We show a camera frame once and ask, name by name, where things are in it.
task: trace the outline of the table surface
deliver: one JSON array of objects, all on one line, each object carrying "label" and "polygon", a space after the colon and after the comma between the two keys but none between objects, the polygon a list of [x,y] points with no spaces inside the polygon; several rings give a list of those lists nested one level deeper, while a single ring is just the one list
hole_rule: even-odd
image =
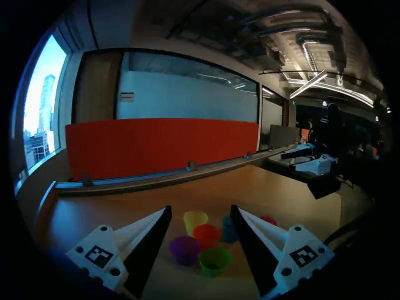
[{"label": "table surface", "polygon": [[125,194],[61,197],[49,223],[49,242],[68,251],[100,224],[114,230],[172,206],[172,220],[143,299],[258,299],[258,290],[239,242],[219,243],[233,262],[219,277],[205,277],[200,266],[178,266],[168,250],[185,235],[183,215],[202,210],[219,228],[232,204],[256,216],[269,216],[288,229],[302,224],[323,240],[339,228],[341,198],[334,193],[315,200],[306,184],[248,165],[182,184]]}]

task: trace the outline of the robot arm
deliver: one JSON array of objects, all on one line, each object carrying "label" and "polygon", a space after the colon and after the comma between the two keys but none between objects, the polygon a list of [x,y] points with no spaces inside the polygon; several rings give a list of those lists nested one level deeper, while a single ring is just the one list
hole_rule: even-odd
[{"label": "robot arm", "polygon": [[263,300],[294,289],[335,256],[302,225],[286,231],[236,205],[230,217]]},{"label": "robot arm", "polygon": [[172,218],[171,206],[118,230],[100,225],[66,256],[98,283],[139,299]]}]

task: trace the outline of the orange partition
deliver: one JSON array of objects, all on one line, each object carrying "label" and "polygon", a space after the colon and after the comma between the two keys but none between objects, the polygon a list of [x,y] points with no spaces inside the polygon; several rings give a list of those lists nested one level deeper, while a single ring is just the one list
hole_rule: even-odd
[{"label": "orange partition", "polygon": [[259,125],[196,119],[120,119],[67,125],[72,179],[129,177],[245,156],[257,150]]}]

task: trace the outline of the exposed ceiling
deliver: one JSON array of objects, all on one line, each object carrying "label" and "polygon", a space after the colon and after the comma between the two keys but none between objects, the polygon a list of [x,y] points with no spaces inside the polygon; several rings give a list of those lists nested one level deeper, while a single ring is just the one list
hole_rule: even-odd
[{"label": "exposed ceiling", "polygon": [[167,39],[218,50],[260,73],[283,72],[288,95],[326,70],[320,86],[301,97],[386,109],[367,49],[325,0],[149,0],[146,9],[154,23],[171,24]]}]

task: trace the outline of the sign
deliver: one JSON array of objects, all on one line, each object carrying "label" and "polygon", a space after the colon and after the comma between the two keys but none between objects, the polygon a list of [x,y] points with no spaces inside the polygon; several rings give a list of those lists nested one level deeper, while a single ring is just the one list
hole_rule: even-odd
[{"label": "sign", "polygon": [[134,100],[133,92],[122,92],[121,93],[121,102],[132,102]]}]

